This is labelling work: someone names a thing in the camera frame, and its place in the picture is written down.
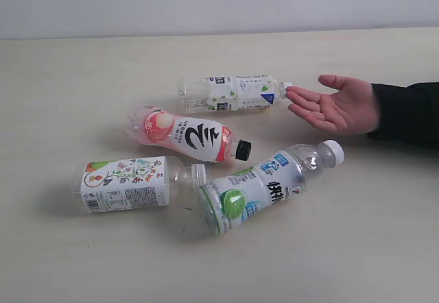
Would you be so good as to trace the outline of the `person's open hand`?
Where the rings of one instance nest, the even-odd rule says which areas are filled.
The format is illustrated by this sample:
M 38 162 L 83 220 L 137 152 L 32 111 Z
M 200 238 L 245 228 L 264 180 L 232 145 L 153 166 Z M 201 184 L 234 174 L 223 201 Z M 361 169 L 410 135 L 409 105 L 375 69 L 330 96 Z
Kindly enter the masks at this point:
M 289 110 L 312 127 L 332 134 L 367 134 L 378 128 L 380 109 L 372 84 L 354 77 L 321 75 L 318 82 L 336 90 L 323 94 L 287 88 Z

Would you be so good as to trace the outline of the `black sleeved forearm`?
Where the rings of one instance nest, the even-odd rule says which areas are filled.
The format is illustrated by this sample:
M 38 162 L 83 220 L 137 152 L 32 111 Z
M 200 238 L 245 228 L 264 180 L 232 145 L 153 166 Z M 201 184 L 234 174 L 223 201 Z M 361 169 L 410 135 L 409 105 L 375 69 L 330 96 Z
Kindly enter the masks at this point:
M 408 87 L 373 84 L 379 124 L 368 138 L 401 141 L 421 147 L 438 144 L 438 83 Z

